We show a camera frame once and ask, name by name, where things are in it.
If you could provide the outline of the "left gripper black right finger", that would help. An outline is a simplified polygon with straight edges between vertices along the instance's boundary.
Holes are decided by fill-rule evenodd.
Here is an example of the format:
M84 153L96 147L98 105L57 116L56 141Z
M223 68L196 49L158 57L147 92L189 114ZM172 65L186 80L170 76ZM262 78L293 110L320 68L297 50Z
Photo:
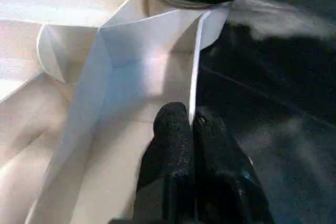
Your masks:
M203 223L273 223L250 158L221 118L193 122L197 212Z

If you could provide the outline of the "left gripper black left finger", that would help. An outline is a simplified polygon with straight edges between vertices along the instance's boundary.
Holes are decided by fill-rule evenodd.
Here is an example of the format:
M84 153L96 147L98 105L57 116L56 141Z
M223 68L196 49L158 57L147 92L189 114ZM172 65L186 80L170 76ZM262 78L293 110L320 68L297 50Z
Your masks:
M139 170L133 220L188 223L195 218L194 143L181 102L162 106Z

